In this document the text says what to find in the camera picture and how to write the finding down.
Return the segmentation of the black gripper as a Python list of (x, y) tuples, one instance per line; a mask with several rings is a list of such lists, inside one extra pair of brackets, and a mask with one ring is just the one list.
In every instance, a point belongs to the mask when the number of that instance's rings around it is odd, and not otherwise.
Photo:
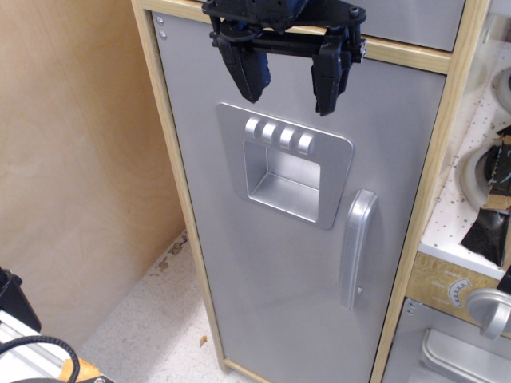
[(343, 1), (207, 1), (224, 64), (244, 99), (256, 103), (271, 81), (267, 53), (312, 57), (316, 112), (335, 111), (351, 63), (366, 55), (366, 11)]

